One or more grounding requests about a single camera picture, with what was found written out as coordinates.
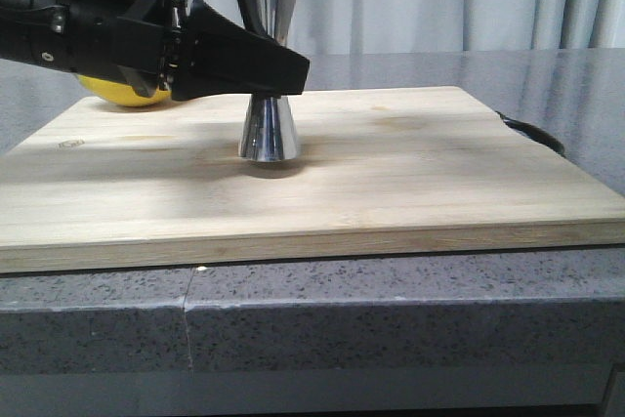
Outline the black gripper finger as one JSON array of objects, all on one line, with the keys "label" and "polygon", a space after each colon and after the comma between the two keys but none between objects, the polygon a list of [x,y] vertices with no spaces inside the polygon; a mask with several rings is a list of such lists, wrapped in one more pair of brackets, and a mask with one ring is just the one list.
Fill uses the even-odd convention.
[{"label": "black gripper finger", "polygon": [[171,98],[300,95],[309,69],[306,57],[238,26],[203,0],[193,0],[182,30]]}]

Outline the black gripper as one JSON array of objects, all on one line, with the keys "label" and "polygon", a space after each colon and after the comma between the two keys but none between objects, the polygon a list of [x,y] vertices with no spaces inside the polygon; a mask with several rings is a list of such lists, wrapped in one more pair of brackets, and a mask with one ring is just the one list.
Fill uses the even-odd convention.
[{"label": "black gripper", "polygon": [[186,0],[1,0],[1,57],[166,90]]}]

